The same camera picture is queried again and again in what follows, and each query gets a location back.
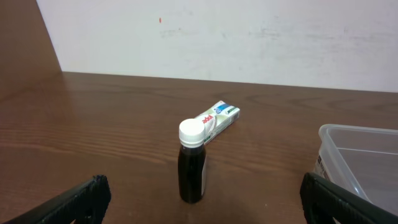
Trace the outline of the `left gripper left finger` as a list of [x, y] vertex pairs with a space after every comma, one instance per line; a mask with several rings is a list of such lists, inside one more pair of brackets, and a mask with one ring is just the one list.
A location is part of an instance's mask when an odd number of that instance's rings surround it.
[[111, 201], [105, 175], [95, 175], [43, 204], [19, 215], [8, 224], [16, 223], [102, 223]]

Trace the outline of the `white Panadol box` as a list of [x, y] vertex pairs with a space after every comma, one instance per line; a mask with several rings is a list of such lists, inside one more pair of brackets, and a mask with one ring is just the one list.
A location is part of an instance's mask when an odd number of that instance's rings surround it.
[[240, 109], [238, 107], [219, 101], [210, 109], [196, 116], [195, 119], [200, 120], [205, 125], [204, 144], [208, 144], [234, 123], [239, 118], [239, 115]]

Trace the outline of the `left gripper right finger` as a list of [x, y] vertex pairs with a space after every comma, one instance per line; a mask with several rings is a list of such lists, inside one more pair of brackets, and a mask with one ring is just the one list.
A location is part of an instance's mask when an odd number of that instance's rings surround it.
[[397, 216], [344, 188], [307, 172], [300, 187], [308, 224], [397, 224]]

